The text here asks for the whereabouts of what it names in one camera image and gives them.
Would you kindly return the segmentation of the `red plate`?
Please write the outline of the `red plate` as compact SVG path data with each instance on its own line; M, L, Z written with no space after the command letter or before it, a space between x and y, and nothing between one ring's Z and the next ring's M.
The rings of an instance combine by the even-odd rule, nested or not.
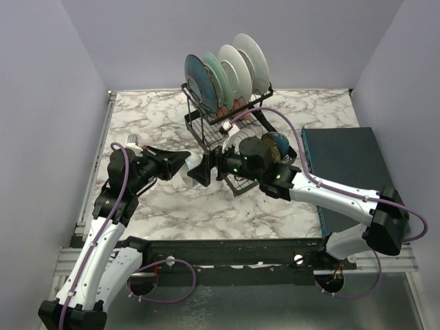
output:
M249 35L240 33L235 36L232 45L240 53L250 72L252 92L265 94L270 87L270 72L258 43Z

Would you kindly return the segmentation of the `dark bowl cream inside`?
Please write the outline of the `dark bowl cream inside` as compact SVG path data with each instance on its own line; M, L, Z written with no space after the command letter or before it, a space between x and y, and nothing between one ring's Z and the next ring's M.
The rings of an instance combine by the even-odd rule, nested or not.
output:
M283 160L289 152L289 140L285 135L279 132L267 132L261 137L262 141L270 148L276 161Z

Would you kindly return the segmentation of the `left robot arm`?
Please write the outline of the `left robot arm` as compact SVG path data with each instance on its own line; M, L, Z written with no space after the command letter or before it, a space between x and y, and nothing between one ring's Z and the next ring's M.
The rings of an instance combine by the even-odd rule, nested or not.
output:
M139 153L114 142L108 180L94 203L87 239L55 299L44 300L38 316L46 329L104 329L111 303L137 270L152 264L149 242L130 238L111 255L139 204L158 180L169 181L186 165L190 151L149 146Z

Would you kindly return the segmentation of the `blue ceramic plate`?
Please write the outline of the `blue ceramic plate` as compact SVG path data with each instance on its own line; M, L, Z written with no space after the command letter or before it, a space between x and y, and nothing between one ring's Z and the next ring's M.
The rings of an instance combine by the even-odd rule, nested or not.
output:
M218 110L217 93L202 61L194 54L187 55L184 73L193 99L208 116L216 116Z

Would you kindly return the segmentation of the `white plate lettered rim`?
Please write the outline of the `white plate lettered rim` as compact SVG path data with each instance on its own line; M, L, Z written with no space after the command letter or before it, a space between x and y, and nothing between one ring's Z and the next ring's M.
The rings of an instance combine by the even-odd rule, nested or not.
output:
M252 80L238 50L231 45L222 45L218 60L230 82L234 98L248 101L252 95Z

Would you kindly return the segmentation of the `light blue floral plate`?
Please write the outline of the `light blue floral plate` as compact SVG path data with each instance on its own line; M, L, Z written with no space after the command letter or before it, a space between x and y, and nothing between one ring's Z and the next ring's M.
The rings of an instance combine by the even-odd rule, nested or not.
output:
M219 97L219 106L231 110L234 105L232 87L226 73L217 59L211 52L206 52L202 57L203 64L208 68L214 82L214 88Z

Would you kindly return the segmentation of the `black wire dish rack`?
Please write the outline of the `black wire dish rack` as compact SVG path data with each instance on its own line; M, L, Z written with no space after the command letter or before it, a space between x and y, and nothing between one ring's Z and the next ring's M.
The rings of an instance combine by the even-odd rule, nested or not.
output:
M188 85L184 83L181 86L185 97L187 98L188 113L184 116L184 122L186 128L193 137L196 139L200 147L205 153L213 151L217 147L222 148L223 142L225 141L227 134L221 128L219 120L214 117L210 117L202 111L200 106L196 103L190 94ZM240 119L236 122L236 125L240 128L240 133L231 147L235 148L235 152L239 152L239 144L247 138L261 138L267 132L278 132L273 125L269 122L266 116L261 110L255 111L250 115L250 119ZM288 155L280 162L286 164L293 164L294 160L297 158L297 153L290 146Z

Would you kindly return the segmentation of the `white small bowl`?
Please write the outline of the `white small bowl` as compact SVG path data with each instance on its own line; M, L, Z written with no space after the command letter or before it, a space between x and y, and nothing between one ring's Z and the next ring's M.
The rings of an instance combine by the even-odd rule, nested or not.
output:
M187 188L194 188L198 182L189 177L188 172L200 165L202 157L193 151L184 149L184 151L190 153L190 155L185 159L184 165L179 169L178 174L181 177L183 183Z

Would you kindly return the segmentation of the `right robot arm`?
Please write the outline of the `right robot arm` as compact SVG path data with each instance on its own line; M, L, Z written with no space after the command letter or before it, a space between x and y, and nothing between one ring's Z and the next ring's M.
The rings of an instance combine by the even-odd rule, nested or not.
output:
M205 153L197 166L189 168L188 176L208 186L212 168L217 168L219 181L236 175L256 182L268 197L314 204L357 221L357 225L322 240L316 260L326 270L367 250L388 256L401 252L409 216L394 188L362 190L313 177L277 162L269 145L257 137L245 138L238 148L218 147Z

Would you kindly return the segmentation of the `pink printed coffee mug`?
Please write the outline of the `pink printed coffee mug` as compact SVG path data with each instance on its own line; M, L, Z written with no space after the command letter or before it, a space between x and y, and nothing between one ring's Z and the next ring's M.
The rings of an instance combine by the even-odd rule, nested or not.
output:
M232 119L232 110L222 107L217 112L217 119L219 120L219 124L223 125L224 122L230 122Z

